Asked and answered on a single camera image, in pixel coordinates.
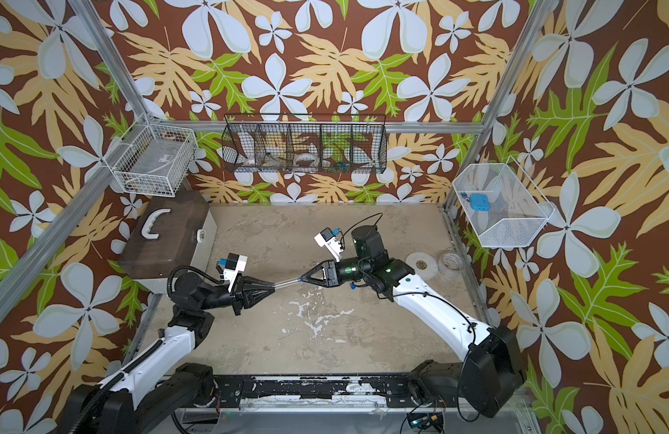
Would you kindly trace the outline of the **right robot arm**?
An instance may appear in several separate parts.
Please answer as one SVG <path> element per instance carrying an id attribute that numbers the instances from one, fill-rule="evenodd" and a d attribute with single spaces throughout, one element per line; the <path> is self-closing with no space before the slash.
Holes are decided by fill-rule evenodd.
<path id="1" fill-rule="evenodd" d="M 522 387 L 526 372 L 515 332 L 504 325 L 491 327 L 439 295 L 415 269 L 388 254 L 377 226 L 352 230 L 352 258 L 342 256 L 339 230 L 325 228 L 314 241 L 332 258 L 307 271 L 301 282 L 330 289 L 361 281 L 379 298 L 410 311 L 457 355 L 456 363 L 428 360 L 410 372 L 415 403 L 467 401 L 479 415 L 492 418 Z"/>

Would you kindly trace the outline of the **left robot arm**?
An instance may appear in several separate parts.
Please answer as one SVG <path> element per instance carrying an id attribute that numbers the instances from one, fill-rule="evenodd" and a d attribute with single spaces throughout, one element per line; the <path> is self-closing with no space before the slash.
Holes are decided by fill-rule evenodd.
<path id="1" fill-rule="evenodd" d="M 179 266 L 171 271 L 166 291 L 173 302 L 171 321 L 129 363 L 70 394 L 59 418 L 60 433 L 148 433 L 184 406 L 216 403 L 212 367 L 186 363 L 184 357 L 209 335 L 213 309 L 229 307 L 240 315 L 274 294 L 276 286 L 242 274 L 218 280 Z"/>

